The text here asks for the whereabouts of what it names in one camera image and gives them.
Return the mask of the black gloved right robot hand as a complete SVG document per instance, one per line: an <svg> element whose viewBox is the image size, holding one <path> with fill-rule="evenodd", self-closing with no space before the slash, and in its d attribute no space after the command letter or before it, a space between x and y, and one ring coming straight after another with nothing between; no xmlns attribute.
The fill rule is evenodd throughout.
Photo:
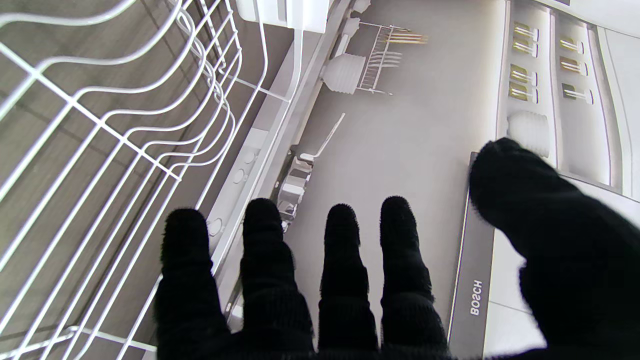
<svg viewBox="0 0 640 360"><path fill-rule="evenodd" d="M539 155L501 137L469 173L478 214L525 258L519 288L546 345L506 360L639 358L639 229L584 194ZM240 278L244 323L232 333L211 273L204 216L178 208L166 218L162 280L155 296L160 360L450 360L434 307L418 226L408 201L381 206L382 342L370 309L359 226L345 203L327 214L318 303L318 345L281 215L267 198L247 205Z"/></svg>

